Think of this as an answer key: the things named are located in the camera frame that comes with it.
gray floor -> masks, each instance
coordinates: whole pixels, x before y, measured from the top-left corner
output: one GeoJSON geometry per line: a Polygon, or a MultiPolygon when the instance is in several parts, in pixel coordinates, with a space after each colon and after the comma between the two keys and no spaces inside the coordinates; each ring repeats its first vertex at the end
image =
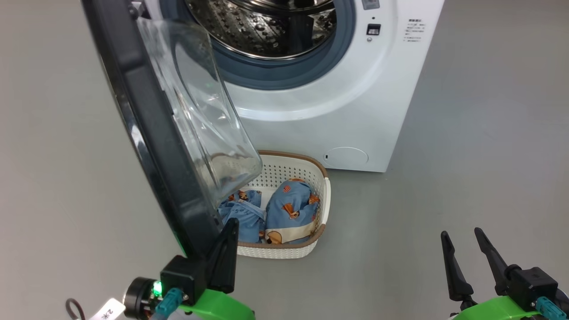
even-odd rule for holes
{"type": "MultiPolygon", "coordinates": [[[[78,1],[0,10],[0,306],[93,314],[179,252],[109,96],[78,1]]],[[[569,290],[569,2],[449,0],[385,174],[331,172],[332,210],[295,261],[240,258],[259,319],[446,319],[439,234],[475,299],[506,262],[569,290]]]]}

perforated basket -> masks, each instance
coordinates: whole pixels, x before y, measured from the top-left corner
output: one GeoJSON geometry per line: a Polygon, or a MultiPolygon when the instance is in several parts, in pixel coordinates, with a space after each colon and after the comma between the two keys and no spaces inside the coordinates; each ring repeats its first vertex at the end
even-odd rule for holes
{"type": "Polygon", "coordinates": [[[316,232],[308,241],[300,244],[262,244],[239,242],[237,254],[266,259],[297,259],[309,254],[326,228],[330,211],[330,180],[326,169],[315,159],[304,155],[276,151],[259,151],[263,160],[263,171],[241,190],[262,191],[261,209],[282,182],[291,178],[303,179],[320,198],[316,212],[316,232]]]}

white washing machine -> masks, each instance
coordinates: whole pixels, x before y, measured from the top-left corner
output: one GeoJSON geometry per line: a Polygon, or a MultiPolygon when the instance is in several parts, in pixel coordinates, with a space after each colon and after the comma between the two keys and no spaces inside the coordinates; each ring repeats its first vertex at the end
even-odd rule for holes
{"type": "Polygon", "coordinates": [[[384,172],[444,0],[149,0],[204,26],[257,149],[384,172]]]}

white cable tag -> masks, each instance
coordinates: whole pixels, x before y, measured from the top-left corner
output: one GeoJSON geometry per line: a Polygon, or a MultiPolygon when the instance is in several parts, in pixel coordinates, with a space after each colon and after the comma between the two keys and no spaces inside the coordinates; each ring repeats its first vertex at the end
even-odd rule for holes
{"type": "Polygon", "coordinates": [[[119,300],[111,298],[105,303],[101,310],[90,317],[89,320],[115,320],[125,311],[126,307],[119,300]]]}

laundry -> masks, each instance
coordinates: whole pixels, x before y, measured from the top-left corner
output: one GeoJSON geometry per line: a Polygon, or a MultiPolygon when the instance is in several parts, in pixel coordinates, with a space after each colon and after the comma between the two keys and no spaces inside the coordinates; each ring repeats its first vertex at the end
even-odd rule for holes
{"type": "Polygon", "coordinates": [[[224,224],[229,218],[239,220],[239,241],[260,243],[265,236],[266,218],[266,214],[260,206],[260,191],[238,190],[220,204],[217,212],[219,212],[224,224]]]}
{"type": "Polygon", "coordinates": [[[265,238],[270,244],[298,244],[316,229],[320,199],[302,179],[289,179],[275,191],[267,204],[265,238]]]}

